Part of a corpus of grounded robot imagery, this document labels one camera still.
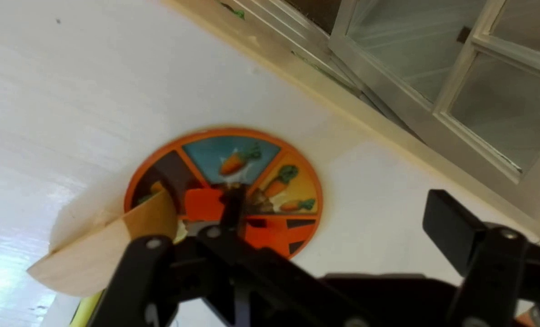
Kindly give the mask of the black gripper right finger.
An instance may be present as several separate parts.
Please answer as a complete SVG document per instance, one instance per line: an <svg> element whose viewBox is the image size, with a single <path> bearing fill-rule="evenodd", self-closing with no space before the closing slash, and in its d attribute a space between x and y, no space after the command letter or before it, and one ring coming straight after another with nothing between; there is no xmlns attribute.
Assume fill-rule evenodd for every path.
<svg viewBox="0 0 540 327"><path fill-rule="evenodd" d="M488 226L444 189L428 193L423 228L459 275L466 275Z"/></svg>

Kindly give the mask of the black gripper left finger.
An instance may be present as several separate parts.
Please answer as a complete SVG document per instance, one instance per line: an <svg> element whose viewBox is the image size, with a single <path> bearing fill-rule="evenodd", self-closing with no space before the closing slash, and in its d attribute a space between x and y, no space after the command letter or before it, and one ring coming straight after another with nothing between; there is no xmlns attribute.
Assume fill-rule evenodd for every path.
<svg viewBox="0 0 540 327"><path fill-rule="evenodd" d="M221 226L230 233L239 235L243 231L246 195L248 195L248 188L237 186L228 189L223 197L224 213L223 213Z"/></svg>

